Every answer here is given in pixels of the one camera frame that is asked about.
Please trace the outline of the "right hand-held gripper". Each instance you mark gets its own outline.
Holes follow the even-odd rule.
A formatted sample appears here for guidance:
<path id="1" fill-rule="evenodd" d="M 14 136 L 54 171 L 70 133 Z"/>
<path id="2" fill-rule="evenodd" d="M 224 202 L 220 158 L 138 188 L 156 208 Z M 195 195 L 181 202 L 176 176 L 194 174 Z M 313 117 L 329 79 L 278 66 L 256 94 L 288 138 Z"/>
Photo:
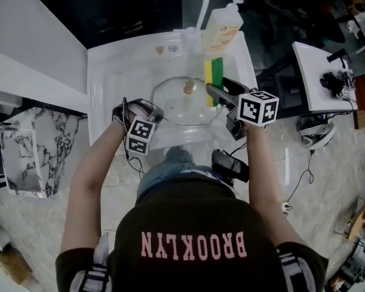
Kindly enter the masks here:
<path id="1" fill-rule="evenodd" d="M 234 139 L 245 136 L 245 123 L 264 127 L 276 121 L 278 97 L 265 91 L 252 92 L 247 86 L 226 77 L 223 78 L 223 86 L 228 92 L 208 83 L 206 92 L 230 111 L 226 116 L 226 128 Z"/>

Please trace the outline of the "glass pot lid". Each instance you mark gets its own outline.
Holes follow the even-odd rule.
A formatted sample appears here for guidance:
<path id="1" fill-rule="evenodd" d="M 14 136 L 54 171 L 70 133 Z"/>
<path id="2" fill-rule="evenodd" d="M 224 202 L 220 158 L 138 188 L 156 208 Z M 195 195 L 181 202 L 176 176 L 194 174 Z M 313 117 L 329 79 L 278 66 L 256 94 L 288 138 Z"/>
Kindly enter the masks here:
<path id="1" fill-rule="evenodd" d="M 206 92 L 206 84 L 195 77 L 172 77 L 156 85 L 150 101 L 164 111 L 164 119 L 177 126 L 204 126 L 223 111 Z"/>

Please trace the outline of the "yellow green sponge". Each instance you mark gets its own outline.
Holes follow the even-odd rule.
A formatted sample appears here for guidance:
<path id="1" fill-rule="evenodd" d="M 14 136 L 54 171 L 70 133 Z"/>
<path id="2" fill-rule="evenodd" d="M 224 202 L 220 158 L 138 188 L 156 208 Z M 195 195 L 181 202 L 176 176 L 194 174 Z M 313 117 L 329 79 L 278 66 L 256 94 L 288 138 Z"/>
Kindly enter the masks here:
<path id="1" fill-rule="evenodd" d="M 223 58 L 211 58 L 204 61 L 204 81 L 223 90 Z"/>

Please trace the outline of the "person's left forearm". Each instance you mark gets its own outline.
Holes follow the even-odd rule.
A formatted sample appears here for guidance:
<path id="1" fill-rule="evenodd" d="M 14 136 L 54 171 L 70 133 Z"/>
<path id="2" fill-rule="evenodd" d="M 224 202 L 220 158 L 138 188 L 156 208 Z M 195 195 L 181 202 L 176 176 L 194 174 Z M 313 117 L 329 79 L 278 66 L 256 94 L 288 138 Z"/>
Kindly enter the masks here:
<path id="1" fill-rule="evenodd" d="M 77 213 L 100 206 L 103 182 L 125 135 L 123 125 L 115 120 L 92 144 L 69 186 L 68 211 Z"/>

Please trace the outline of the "black metal stand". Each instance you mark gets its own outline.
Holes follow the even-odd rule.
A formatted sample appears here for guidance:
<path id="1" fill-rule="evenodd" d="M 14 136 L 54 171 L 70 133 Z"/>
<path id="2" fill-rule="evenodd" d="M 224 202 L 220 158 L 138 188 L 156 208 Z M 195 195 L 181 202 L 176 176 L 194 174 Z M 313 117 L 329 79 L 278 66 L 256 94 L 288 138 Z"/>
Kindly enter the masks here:
<path id="1" fill-rule="evenodd" d="M 297 116 L 302 106 L 296 63 L 294 52 L 290 52 L 256 77 L 259 90 L 279 98 L 277 116 L 281 119 Z"/>

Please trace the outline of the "white washboard sink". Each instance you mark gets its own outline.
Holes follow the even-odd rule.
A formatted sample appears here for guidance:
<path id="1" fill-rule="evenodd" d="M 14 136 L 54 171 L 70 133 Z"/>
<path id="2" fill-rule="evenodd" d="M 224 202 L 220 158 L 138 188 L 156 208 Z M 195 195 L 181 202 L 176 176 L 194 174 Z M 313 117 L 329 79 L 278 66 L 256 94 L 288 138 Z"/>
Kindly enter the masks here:
<path id="1" fill-rule="evenodd" d="M 223 58 L 224 76 L 249 88 L 257 86 L 252 60 L 242 32 L 221 52 L 203 52 L 201 43 L 190 48 L 184 30 L 144 35 L 94 47 L 88 51 L 89 138 L 91 142 L 106 130 L 115 106 L 123 99 L 150 101 L 153 88 L 172 77 L 195 77 L 204 81 L 204 61 Z M 168 45 L 176 44 L 176 54 Z M 157 56 L 156 46 L 165 52 Z M 177 126 L 165 119 L 156 129 L 151 149 L 228 138 L 227 111 L 209 125 Z"/>

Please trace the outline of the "person's blue jeans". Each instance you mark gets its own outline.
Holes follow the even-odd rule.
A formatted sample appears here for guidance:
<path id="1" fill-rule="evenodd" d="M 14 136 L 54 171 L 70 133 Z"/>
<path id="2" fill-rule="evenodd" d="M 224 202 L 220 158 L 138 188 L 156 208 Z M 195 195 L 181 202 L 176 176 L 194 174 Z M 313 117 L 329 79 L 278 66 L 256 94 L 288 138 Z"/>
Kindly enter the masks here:
<path id="1" fill-rule="evenodd" d="M 210 179 L 221 181 L 223 177 L 205 165 L 196 165 L 192 155 L 181 147 L 172 147 L 159 164 L 153 166 L 141 179 L 137 189 L 136 202 L 139 203 L 155 186 L 179 175 L 197 173 Z"/>

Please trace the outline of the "pale yellow pump bottle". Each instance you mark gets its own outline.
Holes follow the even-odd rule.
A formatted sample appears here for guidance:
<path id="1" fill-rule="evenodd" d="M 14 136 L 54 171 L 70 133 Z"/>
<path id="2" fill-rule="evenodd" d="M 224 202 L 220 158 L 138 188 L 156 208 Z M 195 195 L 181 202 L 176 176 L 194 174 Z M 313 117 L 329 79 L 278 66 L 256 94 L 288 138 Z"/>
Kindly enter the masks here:
<path id="1" fill-rule="evenodd" d="M 243 25 L 238 5 L 244 0 L 232 0 L 226 7 L 213 9 L 202 33 L 201 44 L 205 52 L 221 52 L 227 48 Z"/>

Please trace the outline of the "black battery pack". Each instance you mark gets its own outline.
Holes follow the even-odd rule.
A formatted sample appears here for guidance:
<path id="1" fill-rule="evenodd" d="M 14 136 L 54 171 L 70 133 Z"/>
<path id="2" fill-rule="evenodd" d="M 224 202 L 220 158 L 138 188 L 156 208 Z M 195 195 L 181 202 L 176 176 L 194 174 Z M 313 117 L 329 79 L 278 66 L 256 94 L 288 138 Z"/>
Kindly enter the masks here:
<path id="1" fill-rule="evenodd" d="M 211 167 L 230 186 L 234 185 L 235 179 L 244 183 L 249 181 L 249 166 L 224 151 L 216 149 L 212 152 Z"/>

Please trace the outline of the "white side table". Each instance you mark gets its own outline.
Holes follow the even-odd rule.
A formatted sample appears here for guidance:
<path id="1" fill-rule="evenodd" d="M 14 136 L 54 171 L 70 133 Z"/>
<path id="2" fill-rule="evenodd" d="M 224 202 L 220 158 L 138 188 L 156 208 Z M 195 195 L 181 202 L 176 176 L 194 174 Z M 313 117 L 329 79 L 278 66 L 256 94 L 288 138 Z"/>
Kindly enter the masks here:
<path id="1" fill-rule="evenodd" d="M 292 44 L 308 101 L 308 109 L 313 113 L 328 113 L 357 110 L 356 96 L 354 91 L 349 91 L 351 101 L 341 100 L 333 97 L 328 89 L 321 85 L 320 79 L 323 74 L 331 72 L 348 72 L 349 64 L 347 59 L 335 59 L 332 62 L 327 60 L 329 52 L 322 49 L 294 42 Z"/>

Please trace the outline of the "white faucet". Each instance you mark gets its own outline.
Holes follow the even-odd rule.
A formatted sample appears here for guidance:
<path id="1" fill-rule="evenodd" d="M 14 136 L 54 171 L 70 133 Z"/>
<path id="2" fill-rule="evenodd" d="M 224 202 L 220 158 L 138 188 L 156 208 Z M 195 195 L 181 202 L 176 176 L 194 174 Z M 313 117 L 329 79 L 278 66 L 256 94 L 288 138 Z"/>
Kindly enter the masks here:
<path id="1" fill-rule="evenodd" d="M 200 12 L 196 16 L 196 24 L 193 24 L 195 17 L 194 13 L 198 10 L 199 1 L 200 0 L 182 0 L 183 33 L 186 44 L 190 48 L 197 47 L 197 44 L 200 44 L 201 28 L 209 6 L 209 0 L 201 0 Z"/>

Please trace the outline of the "person's dark t-shirt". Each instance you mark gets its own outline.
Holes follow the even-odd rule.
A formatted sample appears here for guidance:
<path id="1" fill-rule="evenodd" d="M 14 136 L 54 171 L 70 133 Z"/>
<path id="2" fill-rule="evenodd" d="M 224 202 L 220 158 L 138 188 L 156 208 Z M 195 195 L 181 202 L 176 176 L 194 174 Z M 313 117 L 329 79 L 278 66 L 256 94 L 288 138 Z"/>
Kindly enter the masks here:
<path id="1" fill-rule="evenodd" d="M 328 261 L 275 246 L 259 213 L 224 184 L 181 175 L 124 216 L 114 249 L 57 257 L 59 292 L 323 292 Z"/>

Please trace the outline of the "marble pattern cabinet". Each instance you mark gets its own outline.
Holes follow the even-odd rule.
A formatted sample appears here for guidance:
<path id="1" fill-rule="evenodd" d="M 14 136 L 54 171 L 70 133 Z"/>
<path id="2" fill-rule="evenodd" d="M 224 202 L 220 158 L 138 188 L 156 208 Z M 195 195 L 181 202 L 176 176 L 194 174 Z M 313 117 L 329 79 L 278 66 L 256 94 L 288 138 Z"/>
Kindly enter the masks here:
<path id="1" fill-rule="evenodd" d="M 0 124 L 0 145 L 9 193 L 49 198 L 69 187 L 89 149 L 88 120 L 33 107 Z"/>

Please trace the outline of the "wooden board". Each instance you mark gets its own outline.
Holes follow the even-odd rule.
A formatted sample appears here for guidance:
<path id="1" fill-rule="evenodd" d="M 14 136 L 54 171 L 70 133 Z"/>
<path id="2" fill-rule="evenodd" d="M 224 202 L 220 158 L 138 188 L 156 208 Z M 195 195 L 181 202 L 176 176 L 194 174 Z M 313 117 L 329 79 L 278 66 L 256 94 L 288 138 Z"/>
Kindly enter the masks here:
<path id="1" fill-rule="evenodd" d="M 356 236 L 359 236 L 359 232 L 365 224 L 365 202 L 361 209 L 352 218 L 347 217 L 347 221 L 350 223 L 350 227 L 346 238 L 348 241 L 351 241 Z"/>

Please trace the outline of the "cardboard box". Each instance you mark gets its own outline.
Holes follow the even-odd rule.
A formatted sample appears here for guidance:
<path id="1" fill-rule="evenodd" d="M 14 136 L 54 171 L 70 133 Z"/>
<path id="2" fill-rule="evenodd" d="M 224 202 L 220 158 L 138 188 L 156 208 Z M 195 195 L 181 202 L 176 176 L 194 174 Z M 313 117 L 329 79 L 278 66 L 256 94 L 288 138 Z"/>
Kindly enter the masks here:
<path id="1" fill-rule="evenodd" d="M 23 255 L 12 245 L 6 245 L 0 250 L 0 269 L 18 285 L 22 285 L 32 275 L 32 270 Z"/>

